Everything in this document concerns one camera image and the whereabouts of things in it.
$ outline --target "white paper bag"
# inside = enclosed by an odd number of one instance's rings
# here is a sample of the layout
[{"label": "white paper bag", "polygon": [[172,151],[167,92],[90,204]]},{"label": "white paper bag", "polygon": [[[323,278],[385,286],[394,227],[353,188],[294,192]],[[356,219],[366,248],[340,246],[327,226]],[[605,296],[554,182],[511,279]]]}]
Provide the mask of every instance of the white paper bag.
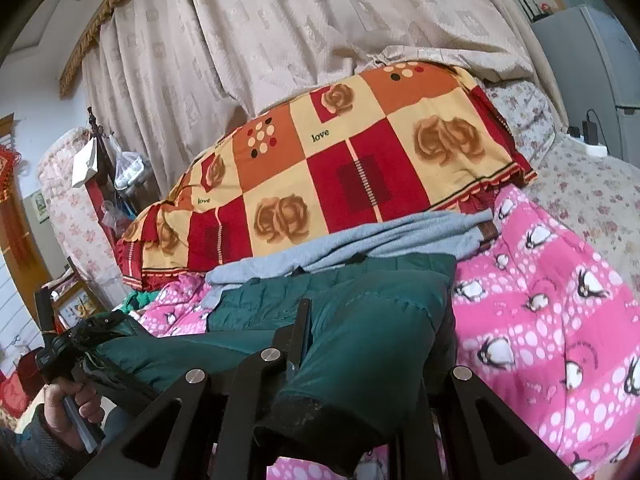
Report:
[{"label": "white paper bag", "polygon": [[87,145],[74,156],[71,185],[82,187],[96,173],[98,173],[98,141],[92,137]]}]

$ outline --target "person's arm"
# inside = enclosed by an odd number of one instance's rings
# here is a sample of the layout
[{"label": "person's arm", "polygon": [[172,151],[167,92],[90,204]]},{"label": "person's arm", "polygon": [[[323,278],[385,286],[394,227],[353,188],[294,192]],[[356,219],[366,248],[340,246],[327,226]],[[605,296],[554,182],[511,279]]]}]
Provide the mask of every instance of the person's arm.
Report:
[{"label": "person's arm", "polygon": [[45,403],[39,405],[23,434],[0,430],[0,470],[12,480],[70,479],[91,456],[84,451],[78,432],[66,416],[62,399],[75,396],[80,415],[100,422],[104,410],[91,385],[60,379],[45,391]]}]

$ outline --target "curtain fringe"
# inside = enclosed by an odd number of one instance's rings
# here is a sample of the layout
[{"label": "curtain fringe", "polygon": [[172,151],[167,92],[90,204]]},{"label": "curtain fringe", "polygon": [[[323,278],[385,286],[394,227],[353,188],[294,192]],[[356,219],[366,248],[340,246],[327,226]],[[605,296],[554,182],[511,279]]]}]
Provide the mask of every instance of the curtain fringe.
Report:
[{"label": "curtain fringe", "polygon": [[68,61],[66,62],[65,69],[62,71],[60,77],[60,97],[63,98],[68,95],[73,86],[74,79],[78,73],[78,69],[82,65],[82,60],[86,55],[89,48],[92,46],[98,34],[100,33],[100,26],[106,22],[111,15],[115,7],[121,0],[103,0],[98,10],[94,13],[88,25],[84,28],[82,36],[76,43],[76,46],[71,52]]}]

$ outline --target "jacket sleeve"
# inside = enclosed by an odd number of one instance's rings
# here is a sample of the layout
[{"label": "jacket sleeve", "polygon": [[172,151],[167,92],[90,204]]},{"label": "jacket sleeve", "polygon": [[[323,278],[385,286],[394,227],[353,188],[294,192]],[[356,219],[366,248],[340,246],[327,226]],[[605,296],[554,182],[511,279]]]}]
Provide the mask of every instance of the jacket sleeve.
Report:
[{"label": "jacket sleeve", "polygon": [[90,459],[49,433],[43,404],[22,434],[0,430],[0,468],[12,480],[68,480]]}]

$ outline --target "light blue garment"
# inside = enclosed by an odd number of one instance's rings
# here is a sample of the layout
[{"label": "light blue garment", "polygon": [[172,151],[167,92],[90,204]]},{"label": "light blue garment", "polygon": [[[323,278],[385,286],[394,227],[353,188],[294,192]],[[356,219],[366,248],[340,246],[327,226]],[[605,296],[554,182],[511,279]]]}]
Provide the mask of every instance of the light blue garment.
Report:
[{"label": "light blue garment", "polygon": [[318,272],[343,264],[358,253],[380,258],[445,253],[463,260],[475,253],[484,240],[478,225],[492,219],[490,209],[473,215],[427,211],[353,227],[268,256],[245,258],[207,273],[206,281],[213,288],[201,305],[215,308],[224,290],[236,288],[251,278],[286,276],[298,267]]}]

